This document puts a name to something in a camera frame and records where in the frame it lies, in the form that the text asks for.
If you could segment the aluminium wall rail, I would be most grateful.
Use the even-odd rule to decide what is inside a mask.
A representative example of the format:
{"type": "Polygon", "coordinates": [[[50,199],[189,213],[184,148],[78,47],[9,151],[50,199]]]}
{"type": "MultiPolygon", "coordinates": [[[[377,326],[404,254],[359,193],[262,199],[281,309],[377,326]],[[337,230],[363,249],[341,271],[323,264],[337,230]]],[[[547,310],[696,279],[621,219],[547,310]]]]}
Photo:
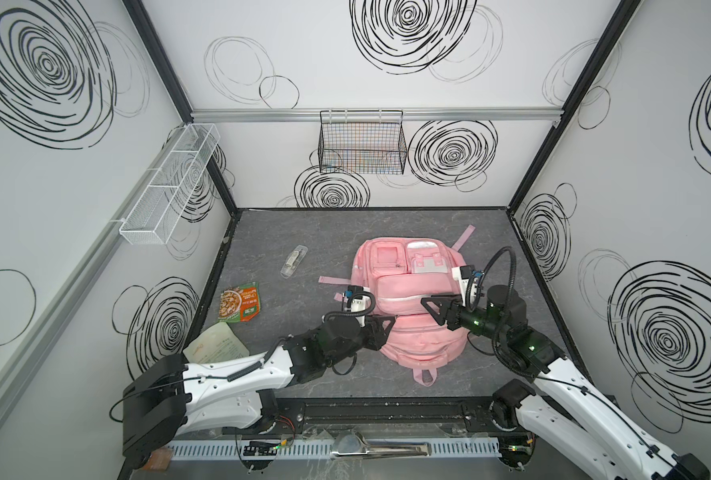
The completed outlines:
{"type": "Polygon", "coordinates": [[[201,109],[195,121],[207,123],[362,122],[362,121],[551,121],[563,116],[559,107],[413,107],[201,109]]]}

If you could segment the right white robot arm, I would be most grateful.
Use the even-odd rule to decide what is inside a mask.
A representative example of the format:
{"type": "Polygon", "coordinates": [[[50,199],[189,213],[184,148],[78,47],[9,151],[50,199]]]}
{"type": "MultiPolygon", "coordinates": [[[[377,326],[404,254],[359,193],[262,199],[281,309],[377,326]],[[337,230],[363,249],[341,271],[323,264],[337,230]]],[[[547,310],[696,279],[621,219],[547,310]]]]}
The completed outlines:
{"type": "Polygon", "coordinates": [[[489,414],[503,431],[523,428],[547,441],[593,479],[707,479],[709,468],[678,454],[638,426],[603,395],[547,335],[529,326],[527,305],[515,291],[511,247],[507,284],[485,288],[487,269],[453,270],[457,294],[421,300],[435,322],[489,339],[495,358],[517,376],[493,394],[489,414]]]}

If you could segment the white food pouch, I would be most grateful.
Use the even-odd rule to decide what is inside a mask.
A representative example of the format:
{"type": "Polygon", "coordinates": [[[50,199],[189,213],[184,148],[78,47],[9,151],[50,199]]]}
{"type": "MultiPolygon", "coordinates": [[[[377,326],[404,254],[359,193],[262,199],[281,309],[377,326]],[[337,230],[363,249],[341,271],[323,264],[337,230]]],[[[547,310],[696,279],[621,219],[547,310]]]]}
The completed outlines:
{"type": "Polygon", "coordinates": [[[190,363],[220,363],[248,357],[249,349],[229,324],[218,322],[205,330],[183,351],[190,363]]]}

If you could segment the pink student backpack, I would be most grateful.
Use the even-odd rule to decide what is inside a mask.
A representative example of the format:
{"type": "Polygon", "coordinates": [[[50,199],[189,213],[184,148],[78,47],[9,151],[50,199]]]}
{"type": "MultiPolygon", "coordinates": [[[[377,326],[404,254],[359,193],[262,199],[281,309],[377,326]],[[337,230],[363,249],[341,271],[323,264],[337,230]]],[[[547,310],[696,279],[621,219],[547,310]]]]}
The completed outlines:
{"type": "Polygon", "coordinates": [[[421,300],[461,292],[455,274],[465,259],[459,250],[473,232],[475,226],[467,226],[452,246],[429,238],[367,240],[355,254],[349,278],[319,278],[323,284],[359,286],[375,295],[375,314],[395,317],[379,352],[411,370],[415,382],[425,387],[435,384],[439,368],[463,353],[467,334],[437,324],[421,300]]]}

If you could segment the black corner frame post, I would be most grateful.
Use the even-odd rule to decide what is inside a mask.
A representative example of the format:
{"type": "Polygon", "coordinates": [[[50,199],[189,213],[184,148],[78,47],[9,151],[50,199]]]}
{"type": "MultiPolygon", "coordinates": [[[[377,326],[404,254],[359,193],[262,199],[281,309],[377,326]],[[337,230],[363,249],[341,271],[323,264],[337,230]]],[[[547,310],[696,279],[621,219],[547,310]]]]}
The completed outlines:
{"type": "Polygon", "coordinates": [[[539,146],[539,150],[537,150],[537,154],[535,154],[535,158],[533,158],[529,169],[525,172],[525,176],[523,176],[519,187],[515,190],[515,194],[513,194],[513,198],[511,198],[507,206],[507,213],[509,213],[509,215],[513,216],[525,201],[529,190],[531,190],[533,184],[537,181],[539,174],[541,174],[545,164],[547,164],[551,154],[553,154],[553,150],[555,150],[557,144],[559,144],[559,140],[561,140],[563,134],[565,134],[567,128],[569,128],[569,124],[573,116],[577,113],[577,110],[579,110],[581,102],[589,93],[597,76],[599,76],[601,68],[607,63],[611,52],[613,52],[613,48],[619,43],[623,32],[627,29],[629,22],[631,22],[642,3],[641,0],[623,0],[617,4],[617,8],[615,8],[611,20],[609,20],[609,23],[605,26],[603,34],[601,34],[597,45],[593,48],[589,59],[585,62],[585,66],[583,66],[583,70],[581,70],[573,89],[569,92],[567,101],[563,104],[561,120],[559,120],[559,123],[553,126],[547,136],[545,136],[545,140],[543,140],[543,143],[539,146]]]}
{"type": "MultiPolygon", "coordinates": [[[[189,102],[179,78],[177,78],[175,69],[159,38],[148,10],[145,8],[144,2],[141,0],[123,0],[123,4],[153,61],[159,78],[162,80],[169,94],[169,98],[178,112],[179,118],[181,118],[185,124],[192,123],[194,121],[193,107],[189,102]]],[[[210,160],[207,164],[207,170],[231,218],[240,219],[241,211],[236,205],[233,195],[227,186],[225,177],[221,170],[219,170],[217,163],[214,160],[210,160]]]]}

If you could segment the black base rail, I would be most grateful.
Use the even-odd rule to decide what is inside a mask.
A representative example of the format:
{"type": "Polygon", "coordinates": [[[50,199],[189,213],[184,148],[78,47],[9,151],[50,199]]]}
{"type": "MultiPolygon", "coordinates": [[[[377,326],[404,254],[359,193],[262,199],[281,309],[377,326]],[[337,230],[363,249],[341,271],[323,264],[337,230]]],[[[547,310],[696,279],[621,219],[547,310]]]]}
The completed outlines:
{"type": "Polygon", "coordinates": [[[513,424],[499,428],[489,411],[493,398],[473,397],[351,397],[271,398],[261,416],[248,427],[226,427],[226,433],[261,435],[301,434],[314,425],[411,425],[445,424],[465,433],[491,436],[521,435],[525,428],[513,424]]]}

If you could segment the green snack packet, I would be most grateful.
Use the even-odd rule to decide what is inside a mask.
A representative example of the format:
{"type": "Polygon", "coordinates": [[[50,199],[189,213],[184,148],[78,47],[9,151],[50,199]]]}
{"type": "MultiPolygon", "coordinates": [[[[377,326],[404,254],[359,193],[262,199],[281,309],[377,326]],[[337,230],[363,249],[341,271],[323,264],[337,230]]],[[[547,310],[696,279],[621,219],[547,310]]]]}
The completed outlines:
{"type": "Polygon", "coordinates": [[[226,323],[249,322],[262,310],[257,282],[230,287],[220,295],[218,320],[226,323]]]}

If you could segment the black corner frame post left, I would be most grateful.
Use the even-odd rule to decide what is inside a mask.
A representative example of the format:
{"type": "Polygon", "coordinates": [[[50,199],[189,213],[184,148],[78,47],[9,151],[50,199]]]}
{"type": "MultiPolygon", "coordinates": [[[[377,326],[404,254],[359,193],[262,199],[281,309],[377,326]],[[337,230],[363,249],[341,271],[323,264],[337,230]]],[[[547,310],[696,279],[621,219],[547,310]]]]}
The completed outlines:
{"type": "MultiPolygon", "coordinates": [[[[169,94],[169,98],[178,112],[179,118],[181,118],[185,124],[192,123],[194,121],[193,107],[189,102],[179,78],[177,78],[175,69],[159,38],[148,10],[145,8],[144,2],[141,0],[123,0],[123,4],[153,61],[159,78],[162,80],[169,94]]],[[[214,160],[210,160],[207,164],[207,170],[231,218],[240,219],[241,211],[236,205],[233,195],[227,186],[225,177],[221,170],[219,170],[217,163],[214,160]]]]}

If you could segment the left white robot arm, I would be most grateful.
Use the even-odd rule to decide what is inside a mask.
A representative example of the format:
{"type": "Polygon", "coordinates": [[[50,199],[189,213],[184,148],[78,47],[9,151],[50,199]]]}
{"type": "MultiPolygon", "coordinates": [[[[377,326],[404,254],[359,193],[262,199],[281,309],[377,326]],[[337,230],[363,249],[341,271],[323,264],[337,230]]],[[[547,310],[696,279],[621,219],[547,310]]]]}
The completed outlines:
{"type": "Polygon", "coordinates": [[[121,478],[129,478],[179,435],[222,427],[265,430],[278,417],[275,391],[319,379],[363,349],[381,350],[395,317],[377,314],[369,291],[348,297],[361,300],[361,309],[329,312],[317,328],[281,337],[265,353],[207,363],[173,354],[135,378],[118,402],[123,408],[121,478]]]}

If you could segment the black corner frame post right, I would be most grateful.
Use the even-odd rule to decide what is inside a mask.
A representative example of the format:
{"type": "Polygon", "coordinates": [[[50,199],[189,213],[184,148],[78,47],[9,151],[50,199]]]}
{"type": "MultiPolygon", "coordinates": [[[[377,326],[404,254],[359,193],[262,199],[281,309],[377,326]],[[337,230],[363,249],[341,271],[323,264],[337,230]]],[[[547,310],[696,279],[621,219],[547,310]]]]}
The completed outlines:
{"type": "Polygon", "coordinates": [[[515,194],[513,194],[513,198],[511,198],[507,206],[507,213],[509,213],[509,215],[513,216],[525,201],[529,190],[531,190],[533,184],[537,181],[539,174],[541,174],[545,164],[547,164],[551,154],[553,154],[553,150],[555,150],[557,144],[559,144],[559,140],[561,140],[563,134],[565,134],[567,128],[569,128],[569,124],[573,116],[577,113],[577,110],[579,110],[581,102],[589,93],[597,76],[599,76],[601,68],[607,63],[611,52],[613,52],[613,48],[619,43],[623,32],[627,29],[629,22],[631,22],[642,3],[641,0],[623,0],[617,4],[617,8],[615,8],[611,20],[609,20],[609,23],[605,26],[603,34],[601,34],[597,45],[593,48],[589,59],[585,62],[585,66],[583,66],[583,70],[581,70],[573,89],[569,92],[567,101],[563,104],[561,120],[559,120],[559,123],[553,126],[547,136],[545,136],[545,140],[543,140],[543,143],[539,146],[539,150],[537,150],[537,154],[535,154],[535,158],[533,158],[529,169],[525,172],[525,176],[523,176],[519,187],[515,190],[515,194]]]}

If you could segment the clear plastic pencil case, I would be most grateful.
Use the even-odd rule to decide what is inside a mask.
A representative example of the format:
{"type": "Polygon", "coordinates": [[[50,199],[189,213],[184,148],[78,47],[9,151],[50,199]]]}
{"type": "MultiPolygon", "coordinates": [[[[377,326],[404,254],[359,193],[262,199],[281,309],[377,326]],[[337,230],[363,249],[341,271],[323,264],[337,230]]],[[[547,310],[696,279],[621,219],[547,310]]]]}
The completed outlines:
{"type": "Polygon", "coordinates": [[[282,269],[281,276],[290,278],[299,268],[302,261],[305,259],[309,249],[305,245],[298,245],[287,257],[282,269]]]}

